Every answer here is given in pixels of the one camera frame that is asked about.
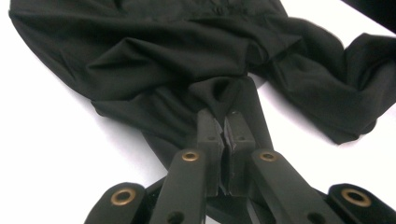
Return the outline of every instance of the white table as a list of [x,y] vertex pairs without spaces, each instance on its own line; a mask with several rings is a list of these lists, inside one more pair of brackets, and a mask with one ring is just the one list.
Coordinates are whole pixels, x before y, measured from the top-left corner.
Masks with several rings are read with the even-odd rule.
[[[326,27],[345,46],[362,32],[392,35],[338,0],[282,2],[291,16]],[[138,130],[98,116],[26,47],[8,4],[0,5],[0,223],[83,223],[113,185],[147,187],[165,176]],[[276,150],[312,187],[327,192],[351,183],[396,209],[396,106],[371,133],[337,146],[271,86],[258,92]]]

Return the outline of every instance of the black cloth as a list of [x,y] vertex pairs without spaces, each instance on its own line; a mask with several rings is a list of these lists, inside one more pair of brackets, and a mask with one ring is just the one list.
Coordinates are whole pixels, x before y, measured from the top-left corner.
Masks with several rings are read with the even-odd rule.
[[[165,167],[191,147],[203,108],[220,125],[240,111],[258,147],[272,148],[248,72],[337,144],[396,101],[395,39],[361,35],[344,49],[278,0],[11,0],[9,16],[50,70],[99,114],[139,128]],[[228,200],[208,207],[223,223],[244,207]]]

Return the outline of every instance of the wrinkled fabric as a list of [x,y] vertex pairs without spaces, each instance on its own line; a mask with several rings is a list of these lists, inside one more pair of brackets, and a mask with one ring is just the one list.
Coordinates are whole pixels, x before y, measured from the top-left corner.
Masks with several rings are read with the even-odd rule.
[[[9,16],[39,59],[100,114],[176,148],[195,135],[200,109],[219,122],[241,109],[234,99],[252,88],[248,72],[267,78],[337,144],[370,132],[396,101],[395,39],[361,35],[344,49],[276,0],[12,0]],[[250,128],[271,147],[260,140],[266,127],[254,95],[244,97],[256,116],[244,116],[261,121]]]

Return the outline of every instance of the round joint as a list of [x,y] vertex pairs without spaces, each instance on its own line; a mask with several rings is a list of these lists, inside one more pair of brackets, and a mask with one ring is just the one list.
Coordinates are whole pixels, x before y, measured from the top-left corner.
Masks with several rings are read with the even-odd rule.
[[260,154],[260,159],[264,161],[276,161],[277,155],[274,152],[263,152]]
[[184,153],[181,158],[183,161],[197,161],[199,159],[199,154],[193,151]]
[[119,189],[111,196],[111,202],[116,206],[123,206],[133,201],[135,196],[134,189]]
[[343,189],[341,195],[349,203],[353,203],[360,207],[368,207],[372,204],[370,198],[365,193],[356,189]]

